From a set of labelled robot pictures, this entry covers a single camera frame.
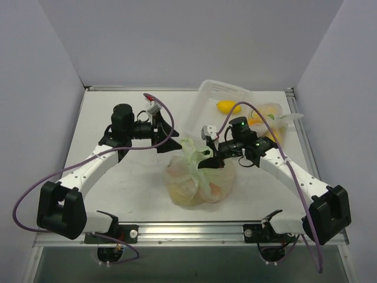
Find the green avocado print plastic bag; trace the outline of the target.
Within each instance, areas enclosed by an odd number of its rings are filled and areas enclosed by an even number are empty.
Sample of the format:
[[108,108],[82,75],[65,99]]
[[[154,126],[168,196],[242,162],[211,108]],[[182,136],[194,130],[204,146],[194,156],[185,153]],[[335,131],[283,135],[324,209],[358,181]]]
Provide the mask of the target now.
[[217,203],[232,190],[236,167],[226,160],[223,168],[199,168],[201,161],[213,156],[205,146],[197,149],[192,139],[182,139],[181,156],[173,156],[163,171],[163,181],[174,204],[197,206],[202,203]]

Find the white plastic basket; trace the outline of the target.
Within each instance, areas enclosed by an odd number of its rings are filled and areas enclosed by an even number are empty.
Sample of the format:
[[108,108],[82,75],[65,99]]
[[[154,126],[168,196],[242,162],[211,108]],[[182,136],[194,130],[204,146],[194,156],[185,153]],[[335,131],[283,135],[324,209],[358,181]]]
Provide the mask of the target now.
[[226,115],[218,110],[217,103],[221,101],[251,103],[252,100],[253,92],[245,88],[220,81],[203,81],[181,124],[184,137],[202,143],[203,126],[214,125],[218,129],[222,126]]

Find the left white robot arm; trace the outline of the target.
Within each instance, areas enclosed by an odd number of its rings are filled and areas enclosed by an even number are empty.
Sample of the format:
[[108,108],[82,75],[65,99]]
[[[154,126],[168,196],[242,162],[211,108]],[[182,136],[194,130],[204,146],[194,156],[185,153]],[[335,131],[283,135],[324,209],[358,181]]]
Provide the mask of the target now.
[[57,182],[42,185],[38,227],[68,239],[76,239],[82,233],[98,233],[103,241],[114,242],[119,236],[118,217],[100,210],[87,212],[84,199],[101,177],[132,149],[133,140],[149,140],[157,153],[181,149],[174,141],[179,133],[163,119],[162,107],[151,101],[145,111],[149,119],[141,121],[134,118],[129,104],[116,105],[111,124],[85,161]]

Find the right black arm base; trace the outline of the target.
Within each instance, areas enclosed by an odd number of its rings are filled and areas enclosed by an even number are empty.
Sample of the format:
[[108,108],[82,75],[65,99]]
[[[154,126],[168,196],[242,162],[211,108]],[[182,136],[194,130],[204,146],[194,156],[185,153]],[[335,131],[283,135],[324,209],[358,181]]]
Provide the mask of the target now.
[[284,244],[295,239],[294,235],[284,233],[277,234],[268,224],[248,223],[243,225],[243,237],[245,243],[276,243]]

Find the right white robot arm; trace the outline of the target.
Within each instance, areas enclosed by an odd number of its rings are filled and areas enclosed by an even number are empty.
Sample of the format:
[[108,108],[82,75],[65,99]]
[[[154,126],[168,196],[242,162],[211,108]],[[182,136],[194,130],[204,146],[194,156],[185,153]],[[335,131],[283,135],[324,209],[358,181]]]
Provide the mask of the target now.
[[262,236],[275,241],[281,234],[304,234],[324,245],[348,227],[352,220],[346,189],[340,185],[331,187],[312,176],[281,153],[272,139],[258,137],[246,122],[245,117],[232,119],[228,128],[232,139],[223,142],[218,141],[215,126],[203,126],[201,138],[208,148],[198,167],[220,169],[227,159],[240,157],[268,172],[297,195],[304,213],[281,209],[272,212],[262,220]]

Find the yellow fake mango back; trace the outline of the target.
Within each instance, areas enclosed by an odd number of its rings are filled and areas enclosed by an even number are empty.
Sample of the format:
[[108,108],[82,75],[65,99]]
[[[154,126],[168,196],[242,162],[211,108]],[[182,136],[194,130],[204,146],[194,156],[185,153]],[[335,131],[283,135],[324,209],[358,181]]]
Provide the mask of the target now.
[[[219,112],[222,114],[229,114],[230,110],[235,106],[236,102],[231,100],[219,101],[216,106]],[[233,110],[233,114],[238,114],[242,110],[241,106],[236,106]]]

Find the tied clear bag of fruits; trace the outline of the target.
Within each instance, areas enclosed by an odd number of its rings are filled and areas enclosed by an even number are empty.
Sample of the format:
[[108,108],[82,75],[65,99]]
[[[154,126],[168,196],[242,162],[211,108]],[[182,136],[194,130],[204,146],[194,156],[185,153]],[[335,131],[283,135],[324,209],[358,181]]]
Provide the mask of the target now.
[[[283,114],[282,106],[277,103],[260,104],[256,108],[273,130],[279,143],[284,142],[288,123],[303,118],[303,114],[300,113]],[[255,131],[258,137],[268,137],[274,140],[266,124],[255,110],[251,110],[247,121],[250,129]]]

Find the aluminium front rail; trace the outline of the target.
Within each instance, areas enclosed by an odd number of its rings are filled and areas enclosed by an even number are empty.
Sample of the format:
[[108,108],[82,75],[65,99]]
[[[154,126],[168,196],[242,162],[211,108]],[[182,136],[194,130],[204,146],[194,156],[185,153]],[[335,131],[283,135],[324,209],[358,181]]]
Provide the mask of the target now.
[[[243,225],[259,222],[139,222],[137,243],[129,244],[136,248],[146,246],[240,246],[245,243],[243,237]],[[109,248],[118,243],[87,244],[84,243],[85,234],[75,240],[63,236],[46,233],[37,234],[33,247],[100,247]],[[332,238],[327,245],[349,244],[346,231],[343,230]],[[261,243],[261,246],[278,246],[276,243]]]

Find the aluminium rail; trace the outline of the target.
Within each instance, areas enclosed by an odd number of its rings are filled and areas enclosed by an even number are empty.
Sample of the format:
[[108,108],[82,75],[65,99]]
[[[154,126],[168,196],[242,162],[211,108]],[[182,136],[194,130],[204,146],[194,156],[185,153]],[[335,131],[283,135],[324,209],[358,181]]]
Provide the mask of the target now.
[[[283,113],[300,113],[293,92],[286,92],[286,104],[283,105]],[[303,124],[303,118],[289,120],[287,122],[283,151],[293,162],[307,171],[314,178],[312,181],[322,181]]]
[[[240,246],[245,243],[243,237],[243,225],[259,222],[139,222],[137,243],[129,244],[136,248],[146,246]],[[63,236],[46,233],[37,234],[33,247],[100,247],[109,248],[118,243],[87,244],[84,243],[85,234],[75,240]],[[332,238],[327,245],[349,244],[346,231],[343,230]],[[278,246],[276,243],[261,243],[261,246]]]

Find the aluminium right rail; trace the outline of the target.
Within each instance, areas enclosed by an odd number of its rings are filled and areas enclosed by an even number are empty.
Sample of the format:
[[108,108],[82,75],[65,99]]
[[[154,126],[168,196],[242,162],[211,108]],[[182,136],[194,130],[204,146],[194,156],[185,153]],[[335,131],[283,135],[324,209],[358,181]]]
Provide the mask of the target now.
[[[300,113],[293,92],[286,92],[286,104],[283,105],[283,113]],[[293,162],[307,171],[314,178],[312,181],[322,181],[303,124],[303,118],[289,120],[287,122],[283,151]]]

